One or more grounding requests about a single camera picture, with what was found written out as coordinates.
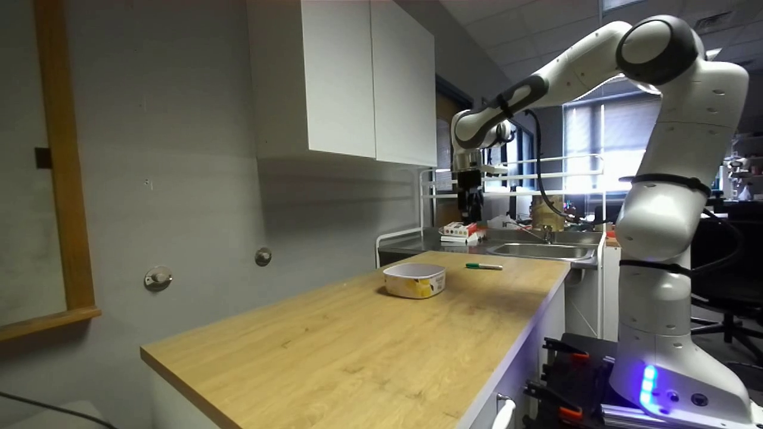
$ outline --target wall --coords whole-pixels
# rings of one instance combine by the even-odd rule
[[[374,235],[416,222],[415,171],[256,159],[241,0],[66,10],[101,316],[3,343],[0,385],[47,402],[86,397],[116,426],[141,429],[142,343],[372,270]],[[252,261],[262,246],[270,266]],[[141,286],[154,264],[174,273],[162,293]],[[0,401],[0,426],[29,411]]]
[[[748,74],[748,90],[739,118],[739,132],[763,132],[763,72]]]
[[[477,104],[510,85],[498,65],[467,36],[436,0],[395,0],[436,36],[436,74],[472,96]]]

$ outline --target cabinet door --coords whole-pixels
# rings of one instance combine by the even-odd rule
[[[433,37],[394,0],[372,0],[377,159],[436,163]]]
[[[308,144],[374,157],[369,1],[302,0]]]

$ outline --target kitchen counter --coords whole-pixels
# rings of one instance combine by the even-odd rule
[[[465,270],[472,260],[504,270]],[[142,345],[141,358],[218,426],[469,426],[569,264],[461,252],[409,261],[445,266],[445,290],[390,297],[374,270]]]
[[[590,233],[593,242],[590,248],[599,248],[600,233]],[[421,233],[409,233],[409,235],[398,235],[398,237],[389,237],[379,246],[379,264],[390,264],[395,260],[404,260],[419,252],[472,252],[472,254],[496,254],[492,248],[504,242],[503,237],[481,237],[477,242],[444,242],[439,230],[433,229],[423,229]],[[560,258],[564,261],[569,261],[569,266],[578,266],[578,270],[595,270],[599,266],[599,258]]]

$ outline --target small bowl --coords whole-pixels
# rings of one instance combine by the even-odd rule
[[[445,289],[445,270],[436,264],[394,264],[383,270],[383,290],[423,299]]]

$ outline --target upper cabinet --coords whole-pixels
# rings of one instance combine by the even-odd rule
[[[436,163],[433,37],[390,0],[250,0],[259,157]]]

